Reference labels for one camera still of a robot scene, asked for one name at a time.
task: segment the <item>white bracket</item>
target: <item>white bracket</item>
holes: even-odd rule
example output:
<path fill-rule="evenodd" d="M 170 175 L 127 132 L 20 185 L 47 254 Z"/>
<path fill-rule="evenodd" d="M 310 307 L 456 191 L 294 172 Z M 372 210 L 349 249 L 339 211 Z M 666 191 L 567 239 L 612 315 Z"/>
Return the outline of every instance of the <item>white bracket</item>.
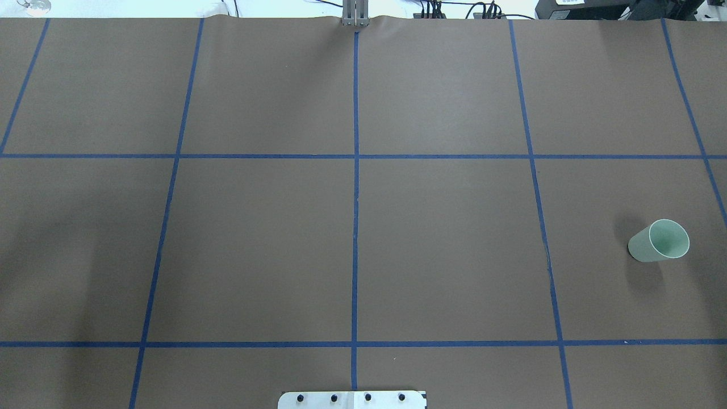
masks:
<path fill-rule="evenodd" d="M 369 25 L 369 0 L 343 0 L 343 25 Z"/>
<path fill-rule="evenodd" d="M 427 392 L 287 392 L 278 409 L 427 409 Z"/>

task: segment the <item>plastic cup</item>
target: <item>plastic cup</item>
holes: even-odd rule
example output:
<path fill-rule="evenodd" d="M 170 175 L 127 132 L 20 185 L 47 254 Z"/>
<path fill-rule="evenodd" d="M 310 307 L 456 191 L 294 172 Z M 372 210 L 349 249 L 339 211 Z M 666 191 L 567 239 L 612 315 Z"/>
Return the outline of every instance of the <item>plastic cup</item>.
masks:
<path fill-rule="evenodd" d="M 660 219 L 629 240 L 629 253 L 642 263 L 679 258 L 689 251 L 689 235 L 679 223 Z"/>

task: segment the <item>mint green cup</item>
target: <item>mint green cup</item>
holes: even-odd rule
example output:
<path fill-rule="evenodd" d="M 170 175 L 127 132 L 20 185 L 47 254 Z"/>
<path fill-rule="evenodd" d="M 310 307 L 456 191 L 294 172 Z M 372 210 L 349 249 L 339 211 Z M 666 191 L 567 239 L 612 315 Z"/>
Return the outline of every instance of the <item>mint green cup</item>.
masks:
<path fill-rule="evenodd" d="M 689 235 L 679 223 L 660 219 L 629 240 L 629 253 L 642 263 L 679 258 L 689 251 Z"/>

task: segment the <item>blue grid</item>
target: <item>blue grid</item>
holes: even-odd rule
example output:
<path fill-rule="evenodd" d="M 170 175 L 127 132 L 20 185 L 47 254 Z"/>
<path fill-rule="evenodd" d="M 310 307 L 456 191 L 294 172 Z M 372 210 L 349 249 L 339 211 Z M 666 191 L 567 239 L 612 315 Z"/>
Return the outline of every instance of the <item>blue grid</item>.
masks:
<path fill-rule="evenodd" d="M 159 237 L 156 259 L 154 264 L 152 282 L 149 290 L 149 298 L 144 318 L 142 336 L 139 342 L 116 342 L 116 341 L 0 341 L 0 348 L 23 347 L 23 348 L 133 348 L 138 349 L 137 366 L 134 372 L 134 380 L 132 386 L 132 394 L 129 400 L 129 408 L 133 408 L 136 402 L 136 396 L 139 388 L 140 378 L 142 374 L 143 360 L 145 350 L 157 348 L 347 348 L 351 352 L 351 388 L 357 389 L 357 348 L 473 348 L 473 347 L 535 347 L 535 346 L 551 346 L 558 347 L 561 358 L 561 368 L 563 373 L 563 387 L 566 395 L 566 404 L 568 408 L 573 408 L 571 398 L 571 390 L 569 384 L 568 366 L 566 361 L 567 346 L 638 346 L 638 345 L 727 345 L 725 338 L 679 338 L 679 339 L 610 339 L 610 340 L 566 340 L 563 339 L 563 331 L 561 328 L 560 315 L 558 313 L 558 297 L 555 287 L 555 279 L 553 277 L 553 268 L 550 262 L 550 250 L 547 242 L 547 230 L 545 217 L 542 211 L 542 203 L 540 199 L 539 184 L 537 180 L 536 159 L 661 159 L 661 160 L 702 160 L 704 162 L 707 174 L 718 203 L 723 222 L 727 226 L 727 213 L 718 190 L 712 168 L 710 166 L 711 159 L 727 159 L 727 155 L 708 155 L 704 149 L 699 128 L 697 127 L 691 105 L 684 89 L 677 63 L 672 50 L 669 31 L 667 30 L 666 21 L 662 19 L 662 30 L 664 31 L 664 40 L 669 53 L 670 62 L 674 71 L 676 82 L 679 86 L 681 96 L 683 98 L 685 109 L 691 122 L 694 136 L 699 145 L 700 155 L 601 155 L 601 154 L 535 154 L 532 147 L 530 136 L 530 126 L 528 122 L 525 93 L 523 91 L 523 82 L 520 72 L 520 63 L 518 60 L 517 41 L 515 38 L 515 30 L 513 22 L 509 21 L 510 40 L 513 51 L 513 61 L 515 64 L 515 75 L 518 83 L 518 93 L 520 97 L 523 126 L 525 130 L 526 143 L 528 147 L 527 154 L 361 154 L 358 143 L 358 47 L 359 32 L 353 35 L 353 143 L 354 154 L 182 154 L 182 142 L 184 139 L 185 125 L 189 110 L 189 103 L 193 90 L 194 75 L 196 70 L 199 49 L 201 45 L 202 33 L 204 29 L 204 19 L 200 19 L 195 51 L 190 70 L 187 94 L 185 98 L 184 111 L 180 124 L 179 137 L 177 139 L 177 148 L 174 154 L 5 154 L 4 149 L 10 136 L 12 125 L 22 103 L 25 88 L 28 85 L 33 67 L 36 64 L 45 36 L 47 34 L 50 20 L 46 20 L 41 32 L 38 44 L 31 59 L 30 65 L 26 72 L 23 84 L 15 101 L 14 108 L 9 118 L 5 133 L 0 143 L 0 159 L 174 159 L 172 168 L 172 176 L 169 181 L 169 190 L 166 198 L 166 207 L 164 209 L 164 217 L 161 224 L 161 233 Z M 352 159 L 354 162 L 354 200 L 353 200 L 353 259 L 352 259 L 352 293 L 351 293 L 351 341 L 284 341 L 284 342 L 153 342 L 148 341 L 149 323 L 153 308 L 154 295 L 156 292 L 156 284 L 161 265 L 162 250 L 164 248 L 164 239 L 166 236 L 166 226 L 169 221 L 169 210 L 174 196 L 174 185 L 176 183 L 177 169 L 181 159 Z M 547 270 L 550 279 L 551 304 L 553 308 L 553 318 L 555 330 L 557 334 L 556 340 L 535 340 L 535 341 L 359 341 L 358 340 L 358 194 L 359 194 L 359 162 L 360 160 L 376 160 L 376 159 L 527 159 L 530 163 L 531 176 L 533 179 L 534 195 L 536 200 L 537 212 L 539 217 L 542 241 L 545 246 L 547 257 Z"/>

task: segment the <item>vertical blue line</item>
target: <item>vertical blue line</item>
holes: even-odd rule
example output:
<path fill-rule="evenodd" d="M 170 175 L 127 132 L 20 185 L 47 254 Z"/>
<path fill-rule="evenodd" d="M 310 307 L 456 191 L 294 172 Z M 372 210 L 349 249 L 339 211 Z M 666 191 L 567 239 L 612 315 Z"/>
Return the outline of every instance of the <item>vertical blue line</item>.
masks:
<path fill-rule="evenodd" d="M 154 306 L 154 295 L 156 294 L 156 283 L 159 278 L 159 267 L 161 265 L 161 252 L 164 249 L 164 240 L 166 238 L 166 226 L 169 222 L 169 210 L 172 206 L 172 197 L 174 196 L 174 185 L 177 182 L 177 170 L 179 169 L 180 154 L 182 153 L 182 142 L 184 141 L 184 130 L 187 122 L 187 113 L 189 112 L 189 102 L 192 98 L 192 88 L 194 84 L 194 73 L 197 69 L 197 57 L 199 56 L 199 46 L 202 41 L 202 29 L 204 28 L 204 19 L 199 19 L 199 28 L 197 29 L 197 41 L 194 47 L 194 56 L 192 57 L 192 68 L 189 73 L 189 82 L 187 83 L 187 96 L 184 102 L 184 110 L 182 111 L 182 123 L 180 124 L 180 134 L 177 139 L 177 153 L 174 156 L 174 165 L 172 165 L 172 177 L 169 180 L 169 190 L 166 193 L 166 205 L 164 207 L 164 218 L 161 222 L 161 233 L 159 234 L 159 244 L 156 248 L 156 259 L 154 261 L 154 273 L 151 277 L 151 286 L 149 288 L 149 299 L 146 303 L 146 314 L 144 316 L 144 327 L 141 335 L 141 345 L 139 347 L 139 355 L 137 357 L 136 371 L 134 372 L 134 383 L 132 384 L 132 394 L 129 400 L 129 409 L 133 409 L 136 405 L 137 393 L 139 392 L 139 381 L 141 379 L 141 370 L 144 364 L 144 353 L 146 351 L 147 337 L 149 335 L 149 322 L 151 321 L 151 310 Z"/>
<path fill-rule="evenodd" d="M 523 80 L 520 72 L 520 61 L 518 59 L 518 45 L 515 41 L 515 29 L 513 21 L 508 20 L 510 26 L 510 43 L 513 47 L 513 61 L 515 63 L 515 77 L 518 80 L 518 93 L 520 94 L 520 109 L 523 115 L 523 126 L 525 127 L 525 141 L 528 145 L 528 155 L 530 156 L 530 173 L 533 178 L 533 189 L 535 193 L 535 204 L 538 210 L 538 219 L 540 222 L 540 235 L 545 246 L 545 257 L 547 259 L 547 273 L 550 280 L 550 303 L 553 308 L 553 319 L 555 320 L 555 334 L 558 337 L 558 352 L 561 356 L 561 371 L 563 372 L 563 388 L 566 392 L 566 404 L 568 409 L 573 409 L 573 398 L 571 396 L 571 382 L 568 375 L 568 363 L 566 361 L 566 347 L 563 344 L 563 330 L 561 328 L 561 315 L 558 311 L 558 296 L 555 293 L 555 278 L 553 277 L 553 264 L 550 261 L 550 246 L 547 243 L 547 232 L 545 230 L 545 217 L 543 216 L 542 201 L 540 200 L 540 187 L 538 184 L 537 170 L 535 168 L 535 158 L 533 157 L 533 143 L 530 137 L 530 124 L 528 122 L 528 112 L 525 107 L 525 92 L 523 91 Z"/>
<path fill-rule="evenodd" d="M 351 390 L 358 389 L 358 32 L 353 34 L 353 276 L 351 281 Z"/>
<path fill-rule="evenodd" d="M 664 40 L 667 42 L 667 51 L 669 52 L 669 59 L 672 63 L 672 70 L 674 70 L 674 77 L 677 80 L 677 85 L 679 86 L 679 92 L 681 92 L 682 100 L 684 101 L 684 107 L 686 108 L 686 113 L 689 115 L 689 121 L 691 122 L 691 129 L 694 131 L 694 137 L 696 138 L 696 143 L 699 145 L 699 151 L 702 153 L 702 159 L 704 160 L 704 167 L 707 168 L 707 175 L 710 177 L 710 183 L 712 184 L 712 190 L 715 192 L 715 197 L 717 198 L 717 205 L 720 208 L 720 213 L 722 213 L 722 222 L 724 222 L 725 226 L 727 226 L 727 212 L 725 211 L 724 202 L 722 202 L 722 196 L 720 195 L 720 191 L 717 188 L 717 181 L 715 180 L 715 176 L 712 173 L 712 166 L 710 165 L 710 160 L 707 158 L 707 150 L 704 149 L 704 144 L 702 143 L 702 136 L 699 134 L 699 128 L 696 125 L 696 120 L 694 119 L 694 114 L 691 111 L 691 105 L 689 104 L 689 99 L 686 97 L 686 91 L 684 90 L 684 85 L 681 81 L 681 76 L 679 75 L 679 68 L 677 68 L 677 61 L 674 58 L 674 51 L 672 50 L 672 41 L 669 37 L 669 31 L 667 30 L 667 21 L 662 18 L 662 30 L 664 31 Z"/>
<path fill-rule="evenodd" d="M 2 137 L 2 142 L 0 142 L 0 154 L 5 151 L 5 145 L 7 144 L 7 138 L 10 137 L 10 130 L 12 129 L 12 124 L 15 122 L 15 116 L 17 115 L 17 110 L 20 109 L 20 103 L 23 101 L 23 95 L 25 94 L 25 88 L 28 86 L 28 81 L 31 79 L 31 74 L 33 73 L 33 67 L 36 66 L 36 61 L 38 60 L 38 55 L 41 53 L 41 47 L 43 47 L 43 40 L 45 40 L 45 35 L 48 32 L 48 26 L 50 25 L 50 19 L 47 18 L 45 24 L 43 24 L 43 31 L 41 31 L 41 37 L 38 39 L 38 44 L 36 45 L 36 51 L 33 53 L 33 58 L 31 58 L 31 64 L 28 66 L 28 71 L 25 73 L 25 78 L 23 80 L 23 85 L 20 86 L 20 91 L 17 94 L 17 99 L 15 100 L 15 106 L 12 107 L 12 113 L 10 114 L 10 120 L 7 122 L 7 127 L 5 127 L 5 134 Z"/>

